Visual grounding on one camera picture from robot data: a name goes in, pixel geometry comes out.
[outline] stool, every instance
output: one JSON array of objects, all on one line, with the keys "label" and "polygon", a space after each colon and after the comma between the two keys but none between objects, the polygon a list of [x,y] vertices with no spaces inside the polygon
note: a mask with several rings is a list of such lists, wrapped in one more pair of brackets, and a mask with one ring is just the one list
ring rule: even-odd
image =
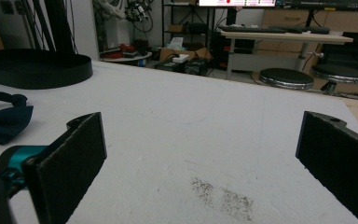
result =
[{"label": "stool", "polygon": [[318,64],[312,66],[311,72],[328,82],[322,86],[321,91],[325,95],[332,95],[337,82],[358,83],[358,70],[341,65]]},{"label": "stool", "polygon": [[270,86],[290,90],[307,90],[313,86],[313,78],[305,73],[287,68],[268,68],[260,71],[259,79]]}]

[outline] keyboard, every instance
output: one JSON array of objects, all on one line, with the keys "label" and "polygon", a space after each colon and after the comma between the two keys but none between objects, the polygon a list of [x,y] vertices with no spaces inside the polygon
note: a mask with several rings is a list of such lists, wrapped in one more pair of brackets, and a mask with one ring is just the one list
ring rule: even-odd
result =
[{"label": "keyboard", "polygon": [[310,31],[311,34],[316,35],[328,35],[330,33],[330,28],[321,26],[269,26],[268,28],[281,29],[287,33],[295,34],[301,34],[308,31]]},{"label": "keyboard", "polygon": [[263,28],[263,27],[246,27],[246,26],[221,26],[225,32],[240,32],[240,33],[273,33],[273,34],[284,34],[286,31],[279,28]]}]

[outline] monitor screen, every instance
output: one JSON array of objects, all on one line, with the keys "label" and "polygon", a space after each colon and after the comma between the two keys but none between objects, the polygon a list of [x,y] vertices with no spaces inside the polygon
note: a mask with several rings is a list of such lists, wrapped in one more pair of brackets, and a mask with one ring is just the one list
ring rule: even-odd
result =
[{"label": "monitor screen", "polygon": [[200,0],[200,7],[275,7],[275,0]]},{"label": "monitor screen", "polygon": [[358,10],[358,0],[277,0],[277,7],[319,10]]}]

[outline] black fabric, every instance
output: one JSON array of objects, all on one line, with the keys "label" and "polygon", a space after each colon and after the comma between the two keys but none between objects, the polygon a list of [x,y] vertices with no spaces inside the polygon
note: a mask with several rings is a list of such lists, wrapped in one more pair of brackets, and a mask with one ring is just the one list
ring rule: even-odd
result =
[{"label": "black fabric", "polygon": [[13,107],[0,110],[0,145],[8,143],[24,130],[31,120],[33,106],[27,106],[27,98],[21,94],[0,92],[0,101]]}]

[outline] desk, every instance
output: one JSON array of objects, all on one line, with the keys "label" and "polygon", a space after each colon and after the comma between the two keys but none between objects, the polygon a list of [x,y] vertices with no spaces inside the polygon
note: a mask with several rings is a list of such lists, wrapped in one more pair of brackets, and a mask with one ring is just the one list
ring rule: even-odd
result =
[{"label": "desk", "polygon": [[[235,33],[221,32],[226,38],[231,39],[230,51],[228,54],[228,65],[226,79],[230,79],[231,71],[247,70],[260,71],[270,67],[290,68],[301,71],[306,59],[309,43],[318,44],[344,44],[352,42],[351,38],[337,35],[314,35],[314,34],[268,34],[268,33]],[[234,54],[236,39],[270,40],[270,41],[291,41],[301,42],[302,48],[298,58],[280,58],[254,54]]]},{"label": "desk", "polygon": [[[54,90],[0,86],[34,106],[0,154],[102,112],[107,160],[69,223],[358,223],[295,157],[304,110],[358,132],[338,99],[115,63],[93,71]],[[37,223],[26,190],[10,205],[18,223]]]}]

